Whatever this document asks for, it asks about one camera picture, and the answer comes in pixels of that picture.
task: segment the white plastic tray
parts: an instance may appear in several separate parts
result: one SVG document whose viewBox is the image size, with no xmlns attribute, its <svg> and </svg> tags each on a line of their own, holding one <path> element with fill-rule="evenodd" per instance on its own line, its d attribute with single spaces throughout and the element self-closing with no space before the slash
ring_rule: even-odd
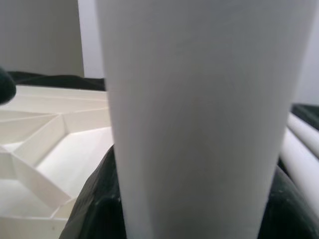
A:
<svg viewBox="0 0 319 239">
<path fill-rule="evenodd" d="M 57 239 L 113 144 L 105 92 L 18 86 L 0 107 L 0 238 Z"/>
</svg>

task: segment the gray wall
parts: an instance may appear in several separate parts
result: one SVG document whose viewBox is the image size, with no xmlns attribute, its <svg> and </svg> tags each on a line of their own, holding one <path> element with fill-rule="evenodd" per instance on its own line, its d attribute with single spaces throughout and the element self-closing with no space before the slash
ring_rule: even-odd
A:
<svg viewBox="0 0 319 239">
<path fill-rule="evenodd" d="M 295 102 L 319 105 L 319 5 L 299 80 Z"/>
<path fill-rule="evenodd" d="M 95 0 L 78 0 L 84 75 L 103 78 L 102 49 Z"/>
<path fill-rule="evenodd" d="M 77 0 L 1 0 L 0 65 L 83 76 Z"/>
</svg>

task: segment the white plastic pipe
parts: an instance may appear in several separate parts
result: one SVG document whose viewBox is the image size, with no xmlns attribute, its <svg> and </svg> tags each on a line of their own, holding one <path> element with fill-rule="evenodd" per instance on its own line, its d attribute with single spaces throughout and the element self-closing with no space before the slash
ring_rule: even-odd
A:
<svg viewBox="0 0 319 239">
<path fill-rule="evenodd" d="M 289 114 L 288 127 L 319 158 L 319 131 L 293 114 Z"/>
<path fill-rule="evenodd" d="M 280 157 L 293 182 L 319 217 L 319 161 L 289 129 L 286 129 Z"/>
<path fill-rule="evenodd" d="M 98 0 L 128 239 L 255 239 L 315 0 Z"/>
</svg>

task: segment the white cylinder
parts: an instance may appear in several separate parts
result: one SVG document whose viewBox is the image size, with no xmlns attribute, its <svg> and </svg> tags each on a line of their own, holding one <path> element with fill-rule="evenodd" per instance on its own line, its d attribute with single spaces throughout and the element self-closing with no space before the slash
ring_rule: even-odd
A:
<svg viewBox="0 0 319 239">
<path fill-rule="evenodd" d="M 319 158 L 319 131 L 293 114 L 289 114 L 288 127 Z"/>
<path fill-rule="evenodd" d="M 280 158 L 319 218 L 319 161 L 289 129 L 286 129 Z"/>
<path fill-rule="evenodd" d="M 98 0 L 128 239 L 255 239 L 315 0 Z"/>
</svg>

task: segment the white pipe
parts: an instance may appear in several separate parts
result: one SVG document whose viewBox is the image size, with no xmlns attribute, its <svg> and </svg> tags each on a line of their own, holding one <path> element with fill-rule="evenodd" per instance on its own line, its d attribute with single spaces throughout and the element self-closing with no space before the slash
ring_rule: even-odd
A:
<svg viewBox="0 0 319 239">
<path fill-rule="evenodd" d="M 315 0 L 98 0 L 128 239 L 255 239 Z"/>
<path fill-rule="evenodd" d="M 289 129 L 286 129 L 280 157 L 293 182 L 319 217 L 319 161 Z"/>
<path fill-rule="evenodd" d="M 319 131 L 293 114 L 289 114 L 288 127 L 319 158 Z"/>
</svg>

